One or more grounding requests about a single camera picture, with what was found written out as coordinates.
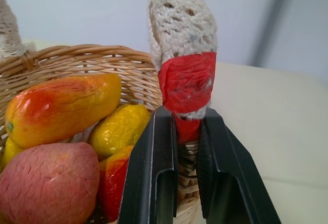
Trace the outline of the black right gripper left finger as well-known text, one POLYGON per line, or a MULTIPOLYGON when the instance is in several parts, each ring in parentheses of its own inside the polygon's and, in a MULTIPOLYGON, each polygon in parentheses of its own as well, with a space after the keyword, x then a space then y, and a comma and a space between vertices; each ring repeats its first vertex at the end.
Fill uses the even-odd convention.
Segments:
POLYGON ((159 107, 131 152, 118 224, 173 224, 177 191, 176 127, 159 107))

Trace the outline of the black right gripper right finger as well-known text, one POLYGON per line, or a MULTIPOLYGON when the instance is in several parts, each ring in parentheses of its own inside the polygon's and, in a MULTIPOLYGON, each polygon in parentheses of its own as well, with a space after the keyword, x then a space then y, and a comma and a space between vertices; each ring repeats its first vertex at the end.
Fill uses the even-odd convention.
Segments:
POLYGON ((251 154, 215 110, 200 124, 196 173, 206 224, 281 224, 251 154))

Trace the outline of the wicker basket with lace handle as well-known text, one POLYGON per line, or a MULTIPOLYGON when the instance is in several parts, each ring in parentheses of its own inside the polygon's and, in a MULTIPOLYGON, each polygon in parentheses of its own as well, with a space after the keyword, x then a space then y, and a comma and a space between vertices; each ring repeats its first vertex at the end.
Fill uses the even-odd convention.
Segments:
POLYGON ((7 0, 0 0, 0 135, 10 100, 25 88, 93 65, 96 71, 122 71, 125 103, 137 100, 150 110, 162 100, 156 72, 169 59, 216 52, 216 22, 204 0, 150 0, 150 53, 124 46, 82 44, 37 50, 24 43, 7 0))

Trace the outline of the red orange mango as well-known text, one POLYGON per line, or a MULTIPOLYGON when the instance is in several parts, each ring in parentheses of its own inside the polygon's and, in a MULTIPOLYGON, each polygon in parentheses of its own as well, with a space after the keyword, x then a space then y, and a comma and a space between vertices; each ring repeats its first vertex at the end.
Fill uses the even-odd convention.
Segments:
POLYGON ((119 215, 126 173, 133 146, 125 146, 99 163, 98 201, 110 222, 119 215))

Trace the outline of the pink red peach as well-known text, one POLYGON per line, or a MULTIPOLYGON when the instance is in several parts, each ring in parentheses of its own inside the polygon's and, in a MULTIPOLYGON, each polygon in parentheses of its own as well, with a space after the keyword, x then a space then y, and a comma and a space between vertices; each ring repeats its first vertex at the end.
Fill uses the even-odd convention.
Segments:
POLYGON ((98 184, 98 158, 85 142, 26 149, 0 175, 0 214, 12 224, 84 224, 98 184))

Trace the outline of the orange yellow mango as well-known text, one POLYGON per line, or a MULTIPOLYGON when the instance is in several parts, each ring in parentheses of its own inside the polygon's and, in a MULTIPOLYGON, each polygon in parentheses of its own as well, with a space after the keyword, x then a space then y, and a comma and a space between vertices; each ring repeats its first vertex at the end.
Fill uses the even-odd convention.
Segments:
POLYGON ((117 74, 49 80, 9 102, 5 128, 9 138, 23 149, 58 142, 109 116, 120 97, 121 78, 117 74))

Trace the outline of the small yellow fruit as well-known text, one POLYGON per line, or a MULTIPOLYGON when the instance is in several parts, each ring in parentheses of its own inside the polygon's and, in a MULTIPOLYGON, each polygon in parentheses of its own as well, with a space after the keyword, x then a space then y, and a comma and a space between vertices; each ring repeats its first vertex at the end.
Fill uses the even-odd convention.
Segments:
POLYGON ((6 165, 22 151, 24 151, 24 149, 17 146, 10 138, 7 138, 2 156, 2 166, 5 168, 6 165))

